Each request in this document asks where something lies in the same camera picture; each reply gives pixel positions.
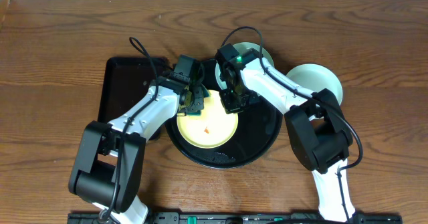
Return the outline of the light blue plate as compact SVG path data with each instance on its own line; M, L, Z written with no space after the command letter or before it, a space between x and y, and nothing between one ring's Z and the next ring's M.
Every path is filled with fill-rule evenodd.
M320 92L324 88L327 88L336 96L338 103L342 103L342 84L338 77L324 66L302 64L291 69L286 76L293 82L315 92Z

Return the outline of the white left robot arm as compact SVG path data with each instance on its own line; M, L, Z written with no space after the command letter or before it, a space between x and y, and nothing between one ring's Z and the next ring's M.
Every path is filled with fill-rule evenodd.
M209 92L178 82L152 85L123 116L92 121L83 132L69 191L98 208L96 223L144 223L148 208L137 196L146 142L180 112L198 113Z

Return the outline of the yellow plate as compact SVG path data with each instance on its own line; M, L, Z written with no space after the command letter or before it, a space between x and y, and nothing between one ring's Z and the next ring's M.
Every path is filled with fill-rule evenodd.
M200 116L178 116L177 126L181 136L198 148L216 148L225 144L235 134L238 114L227 114L219 92L209 90Z

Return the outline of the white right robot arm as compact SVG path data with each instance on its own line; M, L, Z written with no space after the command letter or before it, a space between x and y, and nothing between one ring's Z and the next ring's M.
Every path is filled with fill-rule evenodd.
M356 209L350 200L346 170L349 147L357 139L340 108L342 84L328 68L303 64L287 74L266 58L237 55L218 57L217 75L228 112L240 112L259 96L284 115L292 151L312 172L318 210L329 221L351 220Z

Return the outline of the green and yellow sponge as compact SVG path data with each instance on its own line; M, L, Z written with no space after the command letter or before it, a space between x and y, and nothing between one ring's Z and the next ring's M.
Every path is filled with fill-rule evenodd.
M191 105L189 107L183 108L179 114L181 116L200 116L202 110L204 109L204 100L210 96L211 94L204 85L195 88Z

